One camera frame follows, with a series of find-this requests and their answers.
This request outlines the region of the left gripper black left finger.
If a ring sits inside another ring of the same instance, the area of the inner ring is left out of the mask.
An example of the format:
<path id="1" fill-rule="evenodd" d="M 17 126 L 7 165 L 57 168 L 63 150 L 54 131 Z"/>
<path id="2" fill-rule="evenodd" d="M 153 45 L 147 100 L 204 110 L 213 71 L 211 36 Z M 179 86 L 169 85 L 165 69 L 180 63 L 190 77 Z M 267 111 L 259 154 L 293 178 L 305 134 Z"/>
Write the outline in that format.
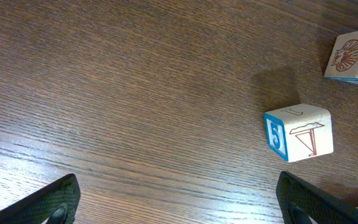
<path id="1" fill-rule="evenodd" d="M 81 192 L 75 174 L 67 174 L 0 211 L 0 223 L 72 224 Z"/>

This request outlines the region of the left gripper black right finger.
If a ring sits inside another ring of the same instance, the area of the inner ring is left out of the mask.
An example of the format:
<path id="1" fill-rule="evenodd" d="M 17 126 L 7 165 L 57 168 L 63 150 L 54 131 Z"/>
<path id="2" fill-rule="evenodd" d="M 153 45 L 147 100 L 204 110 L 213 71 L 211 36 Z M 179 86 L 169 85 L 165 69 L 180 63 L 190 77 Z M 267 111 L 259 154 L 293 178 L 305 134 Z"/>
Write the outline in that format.
<path id="1" fill-rule="evenodd" d="M 358 208 L 290 172 L 280 173 L 276 195 L 285 224 L 358 224 Z"/>

